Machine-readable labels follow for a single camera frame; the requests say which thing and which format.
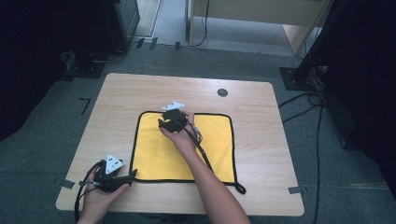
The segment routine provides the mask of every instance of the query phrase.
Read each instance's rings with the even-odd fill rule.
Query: black cable
[[[317,91],[305,92],[305,93],[303,93],[303,94],[296,95],[296,96],[292,97],[291,99],[289,99],[289,100],[283,102],[282,104],[280,104],[277,108],[280,108],[280,107],[282,107],[282,106],[284,106],[284,105],[290,103],[291,101],[294,101],[294,100],[296,100],[296,99],[298,99],[298,98],[300,98],[300,97],[302,97],[302,96],[309,95],[309,94],[313,94],[313,93],[315,93],[315,92],[317,92]]]
[[[282,123],[285,124],[285,123],[287,123],[288,121],[290,121],[291,119],[295,119],[295,118],[297,118],[297,117],[300,117],[300,116],[302,116],[302,115],[305,115],[306,113],[308,113],[308,111],[310,111],[311,109],[313,109],[313,108],[315,108],[315,107],[317,107],[317,106],[318,106],[318,105],[312,105],[312,106],[309,107],[307,110],[302,111],[302,112],[300,112],[300,113],[298,113],[298,114],[296,114],[296,115],[293,115],[293,116],[291,116],[291,117],[288,118],[288,119],[282,120]]]
[[[311,104],[312,106],[310,108],[308,108],[307,110],[300,112],[288,119],[285,119],[284,121],[282,121],[283,123],[286,123],[287,121],[294,119],[296,117],[299,117],[301,115],[306,114],[309,110],[311,110],[312,108],[315,108],[317,106],[320,106],[320,112],[319,112],[319,118],[318,118],[318,127],[317,127],[317,143],[316,143],[316,152],[317,152],[317,198],[316,198],[316,205],[315,205],[315,214],[314,214],[314,220],[313,223],[316,224],[318,221],[318,208],[319,208],[319,196],[320,196],[320,158],[319,158],[319,131],[320,131],[320,123],[321,123],[321,119],[322,119],[322,114],[323,114],[323,107],[325,106],[325,100],[323,98],[321,98],[320,96],[315,94],[315,91],[312,92],[306,92],[297,96],[292,97],[291,99],[289,99],[288,101],[280,104],[278,107],[281,107],[291,101],[294,101],[295,99],[298,99],[304,95],[308,95],[308,103]],[[312,101],[312,96],[318,97],[319,98],[319,103],[314,103]]]
[[[318,119],[318,128],[317,128],[317,200],[316,200],[316,205],[315,205],[315,215],[314,215],[314,221],[313,223],[316,224],[318,220],[318,208],[319,208],[319,196],[320,196],[320,158],[319,158],[319,131],[320,131],[320,122],[321,122],[321,117],[322,117],[322,112],[323,112],[323,107],[322,105],[320,107],[320,113],[319,113],[319,119]]]
[[[116,61],[118,61],[120,58],[122,58],[122,56],[124,55],[124,52],[119,52],[120,56],[118,56],[116,59],[113,60],[107,60],[107,61],[102,61],[102,60],[92,60],[93,63],[114,63]]]
[[[81,200],[81,198],[82,198],[84,195],[86,195],[87,193],[93,191],[94,189],[90,189],[90,190],[85,191],[83,194],[81,194],[81,196],[79,196],[79,200]]]
[[[205,25],[204,25],[204,29],[205,29],[204,37],[202,38],[202,40],[201,40],[201,42],[200,42],[199,44],[190,46],[190,47],[192,47],[192,48],[196,48],[196,47],[202,46],[202,45],[205,43],[205,41],[207,40],[207,15],[208,15],[208,13],[209,13],[209,2],[210,2],[210,0],[207,0],[207,4],[206,4],[206,14],[205,14]]]
[[[82,183],[80,184],[80,187],[79,187],[79,190],[78,190],[78,194],[77,194],[77,198],[76,198],[76,202],[75,202],[75,221],[76,221],[76,223],[77,223],[78,220],[79,220],[79,212],[78,212],[78,209],[79,209],[79,200],[81,199],[81,197],[82,197],[84,194],[86,194],[86,193],[88,193],[88,192],[90,191],[90,190],[89,190],[89,191],[87,191],[87,192],[84,192],[84,194],[81,195],[82,189],[84,188],[84,184],[83,184],[83,183],[87,181],[87,179],[88,179],[88,177],[90,176],[90,174],[92,173],[92,171],[93,171],[96,167],[101,166],[103,162],[105,162],[105,161],[104,161],[104,160],[101,160],[101,161],[97,162],[97,163],[90,169],[90,171],[88,171],[87,175],[85,175],[84,179],[82,180]]]
[[[151,43],[146,43],[146,42],[144,42],[143,43],[144,45],[151,45]],[[157,43],[156,45],[158,45],[158,46],[165,46],[165,47],[172,47],[172,48],[174,48],[176,45],[172,45],[172,44],[159,44],[159,43]],[[188,45],[185,45],[185,46],[181,46],[180,45],[180,47],[181,48],[190,48],[190,49],[193,49],[193,48],[195,48],[196,46],[188,46]]]

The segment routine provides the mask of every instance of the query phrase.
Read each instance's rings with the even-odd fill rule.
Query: microfiber towel
[[[173,143],[160,132],[158,119],[162,112],[143,112],[137,122],[130,171],[137,169],[135,181],[140,182],[193,182],[190,168]],[[233,124],[222,114],[196,113],[195,126],[201,132],[201,147],[212,166],[214,174],[225,185],[235,186],[245,194],[237,182]]]

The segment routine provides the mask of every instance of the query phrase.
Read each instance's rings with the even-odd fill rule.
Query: floor
[[[186,0],[138,0],[141,22],[136,30],[135,40],[145,38],[150,43],[157,38],[157,44],[187,47]],[[193,45],[201,42],[205,29],[202,18],[194,18]],[[223,49],[239,52],[256,52],[279,56],[294,56],[282,24],[254,21],[231,21],[209,18],[207,40],[200,48]],[[316,28],[298,56],[304,57],[318,36]]]

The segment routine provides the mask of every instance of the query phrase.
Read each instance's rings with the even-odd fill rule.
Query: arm
[[[96,171],[97,169],[91,172],[88,181],[93,181]],[[124,184],[112,193],[104,193],[96,189],[92,184],[88,184],[85,188],[84,207],[82,208],[78,224],[97,223],[105,216],[110,205],[129,187],[128,184]]]
[[[183,113],[188,117],[189,123],[193,124],[194,115],[188,112]],[[187,125],[186,129],[193,133],[190,125]],[[250,223],[241,204],[198,156],[196,145],[187,133],[184,130],[179,133],[169,133],[164,128],[160,130],[174,143],[189,165],[210,221],[212,223]]]

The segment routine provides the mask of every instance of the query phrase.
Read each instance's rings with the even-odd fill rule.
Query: hand
[[[189,124],[187,124],[185,128],[190,133],[194,134],[194,130],[191,127],[191,125],[194,124],[194,114],[187,111],[181,111],[181,113],[186,115],[187,120],[189,121]],[[179,153],[184,158],[186,158],[186,156],[190,155],[191,153],[196,154],[196,145],[192,142],[189,135],[184,129],[178,133],[169,133],[165,128],[160,128],[160,131],[163,133],[164,136],[166,136],[173,142]]]
[[[96,171],[99,167],[94,169],[89,177],[88,181],[93,181]],[[78,221],[82,223],[96,223],[102,219],[110,205],[118,199],[128,188],[129,184],[124,184],[119,187],[116,191],[111,193],[102,192],[100,189],[96,189],[94,185],[87,184],[85,188],[86,194],[84,195],[84,206],[82,208],[81,216]]]

